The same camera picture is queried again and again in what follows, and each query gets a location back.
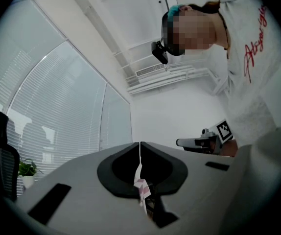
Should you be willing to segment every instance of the teal hair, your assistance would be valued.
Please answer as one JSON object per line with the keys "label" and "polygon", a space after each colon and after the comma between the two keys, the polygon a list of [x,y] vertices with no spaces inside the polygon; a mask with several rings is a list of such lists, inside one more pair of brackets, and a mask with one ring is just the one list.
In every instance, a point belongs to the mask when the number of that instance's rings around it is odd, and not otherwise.
{"label": "teal hair", "polygon": [[173,16],[175,13],[180,11],[180,7],[183,6],[182,4],[177,4],[169,8],[168,11],[168,21],[173,21]]}

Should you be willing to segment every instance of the window blind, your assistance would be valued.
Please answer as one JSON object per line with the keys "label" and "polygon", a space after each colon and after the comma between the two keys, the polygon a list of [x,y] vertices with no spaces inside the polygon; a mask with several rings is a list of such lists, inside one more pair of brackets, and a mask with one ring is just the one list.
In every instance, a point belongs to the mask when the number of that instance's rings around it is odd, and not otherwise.
{"label": "window blind", "polygon": [[70,159],[99,151],[106,83],[69,42],[28,75],[8,112],[14,122],[14,131],[8,125],[8,139],[44,173],[38,172],[36,180]]}
{"label": "window blind", "polygon": [[100,129],[100,150],[132,142],[130,105],[107,84]]}
{"label": "window blind", "polygon": [[0,20],[0,111],[5,112],[28,72],[65,41],[33,2],[11,4]]}

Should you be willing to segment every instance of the neck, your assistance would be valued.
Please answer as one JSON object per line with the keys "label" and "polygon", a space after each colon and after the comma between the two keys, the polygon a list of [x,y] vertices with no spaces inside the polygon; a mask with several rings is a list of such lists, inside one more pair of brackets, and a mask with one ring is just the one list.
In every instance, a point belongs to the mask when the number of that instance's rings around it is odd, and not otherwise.
{"label": "neck", "polygon": [[215,30],[215,44],[222,46],[223,48],[229,47],[229,42],[227,39],[228,31],[224,27],[224,23],[219,15],[219,13],[215,14],[207,14],[213,22],[214,30]]}

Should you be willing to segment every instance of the white plant pot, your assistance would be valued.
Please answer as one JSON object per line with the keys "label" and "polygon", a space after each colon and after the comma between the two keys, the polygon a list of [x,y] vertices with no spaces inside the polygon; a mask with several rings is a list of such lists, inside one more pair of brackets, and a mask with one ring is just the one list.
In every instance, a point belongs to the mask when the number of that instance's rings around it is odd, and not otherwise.
{"label": "white plant pot", "polygon": [[30,188],[34,184],[34,176],[22,176],[25,188]]}

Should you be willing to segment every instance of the potted plant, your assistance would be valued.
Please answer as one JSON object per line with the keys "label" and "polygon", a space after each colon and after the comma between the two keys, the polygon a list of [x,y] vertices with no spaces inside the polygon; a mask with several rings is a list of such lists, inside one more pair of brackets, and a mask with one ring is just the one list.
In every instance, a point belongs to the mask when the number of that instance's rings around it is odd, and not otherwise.
{"label": "potted plant", "polygon": [[18,176],[22,176],[25,188],[30,188],[34,184],[34,175],[37,170],[43,173],[41,170],[37,169],[33,160],[25,159],[24,161],[20,161]]}

